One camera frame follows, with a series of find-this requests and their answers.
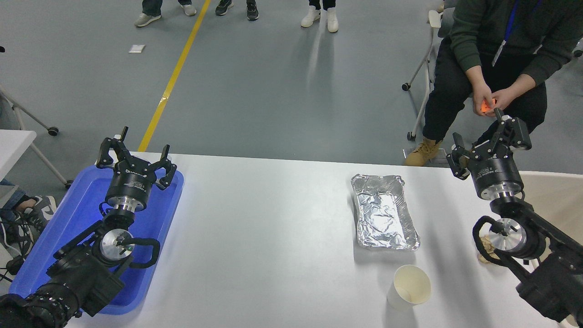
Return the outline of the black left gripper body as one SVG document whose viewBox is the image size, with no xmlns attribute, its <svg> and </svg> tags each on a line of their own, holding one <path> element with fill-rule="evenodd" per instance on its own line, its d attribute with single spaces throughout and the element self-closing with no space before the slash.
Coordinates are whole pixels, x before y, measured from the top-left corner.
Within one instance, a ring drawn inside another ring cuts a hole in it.
<svg viewBox="0 0 583 328">
<path fill-rule="evenodd" d="M 106 193 L 106 201 L 128 197 L 139 202 L 147 202 L 154 184 L 154 172 L 134 172 L 128 168 L 115 168 L 111 184 Z"/>
</svg>

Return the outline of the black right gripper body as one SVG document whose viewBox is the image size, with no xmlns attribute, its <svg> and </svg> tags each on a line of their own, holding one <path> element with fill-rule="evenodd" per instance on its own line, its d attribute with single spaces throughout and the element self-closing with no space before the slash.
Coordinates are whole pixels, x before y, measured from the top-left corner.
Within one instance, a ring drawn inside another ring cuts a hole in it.
<svg viewBox="0 0 583 328">
<path fill-rule="evenodd" d="M 470 155 L 468 170 L 477 195 L 493 195 L 495 188 L 514 194 L 523 191 L 523 181 L 513 155 L 501 158 Z"/>
</svg>

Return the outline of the seated person's left hand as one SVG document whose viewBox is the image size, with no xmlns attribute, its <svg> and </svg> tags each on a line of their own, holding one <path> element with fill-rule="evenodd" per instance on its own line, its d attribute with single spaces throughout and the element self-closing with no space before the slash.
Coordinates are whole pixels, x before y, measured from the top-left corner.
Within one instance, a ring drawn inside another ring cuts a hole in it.
<svg viewBox="0 0 583 328">
<path fill-rule="evenodd" d="M 495 108 L 499 108 L 500 110 L 504 111 L 517 97 L 519 97 L 519 95 L 513 87 L 504 88 L 494 93 L 487 93 L 485 96 L 485 101 L 489 110 L 484 112 L 484 115 L 490 117 L 495 116 Z"/>
</svg>

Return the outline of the seated person's right hand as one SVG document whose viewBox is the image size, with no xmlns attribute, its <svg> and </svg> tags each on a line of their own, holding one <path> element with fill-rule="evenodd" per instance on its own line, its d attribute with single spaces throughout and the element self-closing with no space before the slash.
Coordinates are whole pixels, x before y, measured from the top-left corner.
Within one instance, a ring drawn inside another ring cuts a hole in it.
<svg viewBox="0 0 583 328">
<path fill-rule="evenodd" d="M 485 81 L 473 81 L 471 82 L 473 89 L 473 112 L 478 116 L 486 116 L 484 112 L 489 110 L 487 103 L 485 101 L 485 96 L 487 93 L 491 92 Z"/>
</svg>

